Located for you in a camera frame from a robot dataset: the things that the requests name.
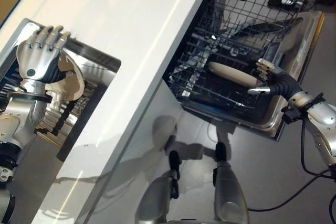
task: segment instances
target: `dishwasher rack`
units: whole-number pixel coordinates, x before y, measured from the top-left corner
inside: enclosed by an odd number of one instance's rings
[[[164,80],[182,103],[254,120],[262,118],[271,97],[249,95],[246,88],[208,70],[210,61],[257,76],[255,62],[279,65],[284,35],[300,22],[301,0],[203,0],[173,56]]]

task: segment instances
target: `white countertop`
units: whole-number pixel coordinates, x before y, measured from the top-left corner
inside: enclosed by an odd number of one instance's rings
[[[73,223],[85,203],[90,208],[88,199],[103,184],[96,179],[120,157],[201,1],[21,0],[0,29],[0,48],[29,18],[61,24],[72,37],[121,60],[33,223]]]

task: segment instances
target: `gray floor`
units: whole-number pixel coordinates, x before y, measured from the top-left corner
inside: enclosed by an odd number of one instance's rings
[[[323,11],[326,19],[302,87],[314,95],[324,92],[328,102],[335,105],[335,13],[333,7],[323,8]],[[216,164],[212,157],[216,132],[220,141],[230,145],[229,162],[251,208],[276,206],[312,178],[300,164],[300,122],[286,125],[278,143],[225,123],[216,125],[209,125],[188,113],[184,113],[177,125],[176,139],[169,148],[179,150],[184,159],[181,195],[171,202],[168,219],[213,218],[212,169]],[[308,133],[306,143],[307,167],[315,172],[326,169]],[[335,183],[319,178],[288,205],[271,212],[252,212],[250,220],[252,224],[331,223],[328,205],[334,194]]]

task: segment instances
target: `robot finger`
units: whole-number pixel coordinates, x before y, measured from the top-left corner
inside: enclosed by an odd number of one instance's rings
[[[65,33],[63,33],[61,35],[61,37],[58,39],[58,41],[55,44],[55,48],[62,50],[62,48],[64,47],[65,43],[68,40],[68,37],[70,36],[70,32],[66,31]]]
[[[249,94],[269,94],[271,92],[270,87],[256,87],[253,89],[247,90]]]
[[[45,28],[42,29],[42,31],[40,31],[35,41],[35,44],[37,47],[39,48],[43,47],[44,42],[52,29],[53,29],[53,26],[46,26]]]
[[[34,45],[35,40],[37,38],[37,33],[38,33],[38,30],[33,32],[33,34],[26,40],[26,46],[28,48],[33,48],[33,45]]]
[[[52,50],[54,43],[57,41],[57,39],[60,36],[60,32],[63,30],[63,26],[56,26],[49,36],[47,37],[45,44],[48,45],[48,49]]]

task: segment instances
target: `robot leg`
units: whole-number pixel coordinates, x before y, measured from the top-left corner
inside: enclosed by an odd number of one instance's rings
[[[248,224],[249,217],[243,191],[226,162],[223,143],[216,145],[217,168],[214,169],[215,219],[239,224]]]
[[[170,199],[179,197],[177,180],[181,161],[176,151],[169,154],[170,170],[156,178],[147,188],[135,213],[135,224],[166,222]]]

